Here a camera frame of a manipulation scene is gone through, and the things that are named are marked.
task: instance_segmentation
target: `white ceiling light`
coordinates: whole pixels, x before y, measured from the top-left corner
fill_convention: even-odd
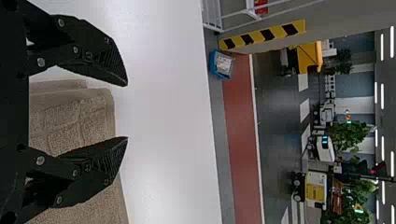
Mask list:
[[[390,176],[395,176],[395,167],[394,167],[395,153],[393,151],[390,152]]]
[[[395,224],[395,205],[391,207],[390,223]]]
[[[374,102],[375,102],[375,104],[377,103],[377,101],[378,101],[378,97],[377,97],[377,83],[375,82],[374,83]]]
[[[384,141],[384,136],[381,138],[381,160],[385,160],[385,141]]]
[[[395,27],[390,26],[390,58],[395,56]]]
[[[382,181],[382,204],[385,204],[385,181]]]
[[[375,147],[378,147],[378,130],[375,129]]]
[[[381,84],[381,109],[384,109],[384,83]]]
[[[376,200],[376,220],[379,220],[379,201]]]
[[[384,35],[381,35],[381,62],[384,61]]]

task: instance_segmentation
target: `white table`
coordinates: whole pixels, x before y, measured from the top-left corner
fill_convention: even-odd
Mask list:
[[[32,0],[86,19],[117,42],[130,85],[109,87],[118,135],[130,137],[121,180],[131,224],[220,224],[200,1]],[[53,68],[31,81],[80,76]]]

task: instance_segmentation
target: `small vehicle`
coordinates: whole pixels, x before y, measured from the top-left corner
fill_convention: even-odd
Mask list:
[[[294,174],[292,198],[296,202],[306,202],[307,206],[326,211],[327,205],[327,175],[319,172]]]
[[[335,119],[335,103],[333,100],[327,100],[323,105],[319,105],[314,111],[314,124],[325,127],[332,126]]]
[[[319,161],[335,162],[335,152],[330,136],[324,131],[318,132],[320,135],[313,135],[308,138],[306,148],[312,152]]]

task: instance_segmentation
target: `green plant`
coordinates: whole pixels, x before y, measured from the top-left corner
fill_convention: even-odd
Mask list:
[[[343,214],[329,211],[321,220],[321,223],[330,221],[332,224],[369,224],[372,222],[373,215],[363,207],[362,213],[356,212],[354,207],[358,203],[363,205],[367,202],[370,194],[377,191],[378,186],[369,180],[352,180],[350,189],[343,194]]]
[[[340,75],[349,75],[353,69],[351,60],[352,53],[350,49],[339,49],[331,62],[332,67],[326,69],[326,71],[328,74],[339,73]]]
[[[330,137],[337,152],[351,149],[353,153],[356,153],[359,151],[358,144],[369,132],[370,128],[366,123],[334,123],[330,128]]]
[[[349,62],[352,59],[352,52],[350,49],[338,49],[335,60],[339,63]]]

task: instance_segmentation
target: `screw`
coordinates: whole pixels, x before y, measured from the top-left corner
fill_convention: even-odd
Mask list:
[[[91,170],[91,165],[90,164],[85,164],[85,172],[89,172]]]
[[[89,51],[85,52],[85,57],[87,57],[88,60],[92,60],[93,54],[90,53]]]
[[[37,59],[37,64],[40,67],[44,67],[44,66],[46,66],[46,60],[44,60],[43,58],[38,58]]]
[[[78,176],[78,170],[73,171],[73,177],[76,177],[76,176]]]
[[[44,164],[44,162],[46,161],[46,158],[44,157],[38,157],[37,160],[35,161],[35,164],[41,166]]]
[[[59,20],[58,20],[58,25],[59,25],[60,27],[64,27],[64,20],[59,19]]]
[[[62,202],[64,201],[64,197],[62,197],[62,196],[58,196],[57,198],[56,198],[56,204],[61,204]]]

